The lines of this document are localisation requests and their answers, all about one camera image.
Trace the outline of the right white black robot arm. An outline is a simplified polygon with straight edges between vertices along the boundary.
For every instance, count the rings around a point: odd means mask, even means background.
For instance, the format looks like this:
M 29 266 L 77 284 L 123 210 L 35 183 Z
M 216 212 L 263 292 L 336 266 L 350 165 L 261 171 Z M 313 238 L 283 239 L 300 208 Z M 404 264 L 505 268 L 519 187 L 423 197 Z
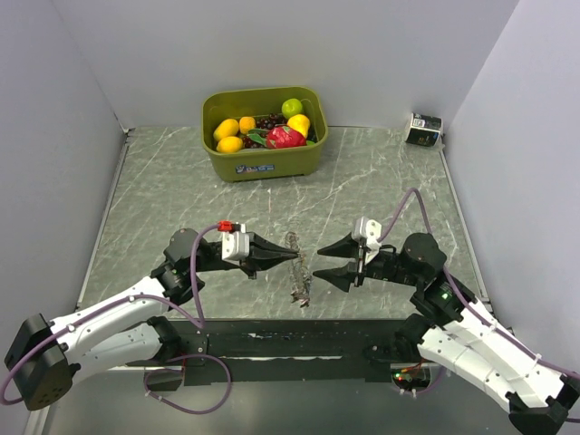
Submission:
M 556 434 L 579 399 L 579 380 L 540 362 L 459 280 L 428 233 L 413 233 L 401 249 L 376 238 L 347 235 L 318 250 L 347 259 L 342 267 L 314 272 L 344 292 L 370 278 L 414 287 L 410 315 L 394 344 L 406 361 L 419 358 L 457 374 L 508 415 L 522 434 Z

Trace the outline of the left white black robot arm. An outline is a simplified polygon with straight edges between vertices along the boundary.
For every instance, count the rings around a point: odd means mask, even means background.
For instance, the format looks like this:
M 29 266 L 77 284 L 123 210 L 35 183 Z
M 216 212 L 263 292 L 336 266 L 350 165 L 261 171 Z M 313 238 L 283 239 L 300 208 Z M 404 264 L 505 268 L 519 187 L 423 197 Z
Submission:
M 60 400 L 73 385 L 126 363 L 173 363 L 183 354 L 182 340 L 166 314 L 184 313 L 198 330 L 205 326 L 199 292 L 200 272 L 240 270 L 249 278 L 299 257 L 296 249 L 276 245 L 245 225 L 221 221 L 208 242 L 205 230 L 181 228 L 170 238 L 162 263 L 128 289 L 72 314 L 47 320 L 35 314 L 20 326 L 5 356 L 7 375 L 19 397 L 1 398 L 4 406 L 23 403 L 37 411 Z

